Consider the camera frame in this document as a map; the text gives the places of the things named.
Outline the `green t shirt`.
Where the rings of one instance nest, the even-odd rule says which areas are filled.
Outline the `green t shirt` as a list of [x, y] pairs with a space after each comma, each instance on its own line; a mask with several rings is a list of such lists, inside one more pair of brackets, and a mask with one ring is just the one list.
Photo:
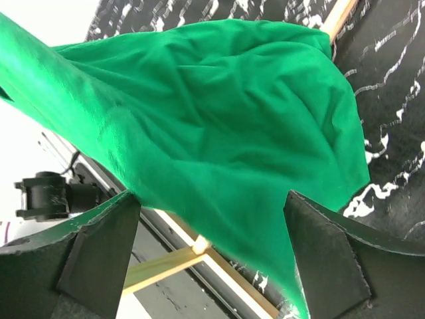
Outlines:
[[368, 184], [351, 85], [329, 36], [224, 19], [49, 47], [1, 17], [1, 98], [269, 276], [309, 318], [283, 208], [338, 211]]

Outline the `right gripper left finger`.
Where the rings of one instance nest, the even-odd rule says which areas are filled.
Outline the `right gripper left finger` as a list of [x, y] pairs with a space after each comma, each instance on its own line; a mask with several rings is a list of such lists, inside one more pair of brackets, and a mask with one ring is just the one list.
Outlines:
[[140, 209], [125, 191], [1, 247], [1, 317], [115, 318]]

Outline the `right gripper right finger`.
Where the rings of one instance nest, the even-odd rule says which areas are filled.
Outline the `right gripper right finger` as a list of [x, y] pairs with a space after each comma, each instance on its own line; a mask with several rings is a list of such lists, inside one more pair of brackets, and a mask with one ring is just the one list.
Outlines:
[[288, 193], [284, 215], [310, 318], [423, 318], [424, 245]]

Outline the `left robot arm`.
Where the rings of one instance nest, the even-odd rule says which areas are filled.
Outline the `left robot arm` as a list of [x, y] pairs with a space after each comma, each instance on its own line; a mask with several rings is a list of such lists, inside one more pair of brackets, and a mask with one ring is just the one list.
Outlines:
[[14, 183], [21, 191], [21, 208], [16, 216], [26, 221], [47, 222], [67, 219], [101, 204], [104, 193], [95, 183], [67, 183], [51, 171], [38, 172], [32, 178]]

